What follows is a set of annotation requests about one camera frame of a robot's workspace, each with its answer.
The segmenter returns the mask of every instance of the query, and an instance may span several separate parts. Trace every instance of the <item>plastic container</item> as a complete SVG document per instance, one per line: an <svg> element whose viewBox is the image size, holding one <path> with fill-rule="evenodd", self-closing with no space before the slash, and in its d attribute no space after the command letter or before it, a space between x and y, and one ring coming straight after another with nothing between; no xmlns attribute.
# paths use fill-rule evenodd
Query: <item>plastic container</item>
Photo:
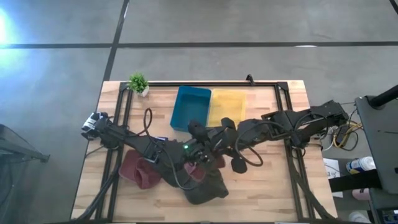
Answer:
<svg viewBox="0 0 398 224"><path fill-rule="evenodd" d="M353 190L353 197L356 200L370 200L369 189L356 189Z"/></svg>
<svg viewBox="0 0 398 224"><path fill-rule="evenodd" d="M350 222L371 223L361 212L351 212L348 216Z"/></svg>
<svg viewBox="0 0 398 224"><path fill-rule="evenodd" d="M206 126L210 106L211 90L180 86L175 100L171 127L188 132L188 124L194 119Z"/></svg>
<svg viewBox="0 0 398 224"><path fill-rule="evenodd" d="M211 93L209 127L221 126L221 119L228 117L235 126L245 119L246 93L238 90L214 89Z"/></svg>
<svg viewBox="0 0 398 224"><path fill-rule="evenodd" d="M373 157L367 156L364 158L356 159L354 161L348 162L347 170L350 174L358 174L360 172L375 169Z"/></svg>

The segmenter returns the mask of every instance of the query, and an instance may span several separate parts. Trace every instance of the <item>yellow wire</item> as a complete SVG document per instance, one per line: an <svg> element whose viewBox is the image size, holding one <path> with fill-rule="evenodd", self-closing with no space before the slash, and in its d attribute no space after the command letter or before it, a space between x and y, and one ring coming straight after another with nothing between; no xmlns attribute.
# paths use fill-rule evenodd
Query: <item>yellow wire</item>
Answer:
<svg viewBox="0 0 398 224"><path fill-rule="evenodd" d="M334 134L334 135L333 135L333 145L334 145L335 147L340 148L341 145L343 144L343 142L346 142L346 141L347 141L347 138L348 138L348 136L349 136L349 133L352 132L352 130L353 130L355 127L361 126L362 123L358 123L358 124L355 124L355 125L349 124L349 125L352 125L352 127L350 127L350 128L347 130L346 134L344 135L343 140L340 142L339 145L337 145L337 143L336 143L337 134Z"/></svg>

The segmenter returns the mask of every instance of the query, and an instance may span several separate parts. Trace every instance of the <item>green plant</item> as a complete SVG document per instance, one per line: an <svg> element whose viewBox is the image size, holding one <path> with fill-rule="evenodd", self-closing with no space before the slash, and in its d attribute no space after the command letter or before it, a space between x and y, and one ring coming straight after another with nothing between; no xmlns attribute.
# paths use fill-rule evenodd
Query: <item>green plant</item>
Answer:
<svg viewBox="0 0 398 224"><path fill-rule="evenodd" d="M128 83L129 90L134 90L138 93L142 93L148 86L148 81L145 80L144 75L141 72L136 72L130 75L130 82Z"/></svg>

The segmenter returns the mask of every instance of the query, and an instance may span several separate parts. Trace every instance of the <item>metal stand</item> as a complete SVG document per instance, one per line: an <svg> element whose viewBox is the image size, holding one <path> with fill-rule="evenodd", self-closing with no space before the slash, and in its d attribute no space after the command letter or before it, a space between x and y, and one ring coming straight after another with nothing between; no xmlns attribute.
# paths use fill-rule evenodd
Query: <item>metal stand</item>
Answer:
<svg viewBox="0 0 398 224"><path fill-rule="evenodd" d="M50 155L36 151L25 139L3 124L0 124L0 151L9 152L20 158L29 156L41 162L47 162L50 157Z"/></svg>
<svg viewBox="0 0 398 224"><path fill-rule="evenodd" d="M398 85L378 96L355 99L366 139L377 167L375 170L330 179L332 192L370 188L369 203L375 223L398 219Z"/></svg>

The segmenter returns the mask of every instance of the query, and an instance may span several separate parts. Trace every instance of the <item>yellow bin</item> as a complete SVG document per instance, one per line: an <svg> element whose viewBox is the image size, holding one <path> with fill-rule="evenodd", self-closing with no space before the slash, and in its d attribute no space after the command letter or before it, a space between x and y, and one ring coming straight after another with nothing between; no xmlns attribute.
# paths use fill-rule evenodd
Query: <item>yellow bin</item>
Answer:
<svg viewBox="0 0 398 224"><path fill-rule="evenodd" d="M221 119L228 117L238 127L245 119L246 93L238 90L211 91L208 127L221 126Z"/></svg>

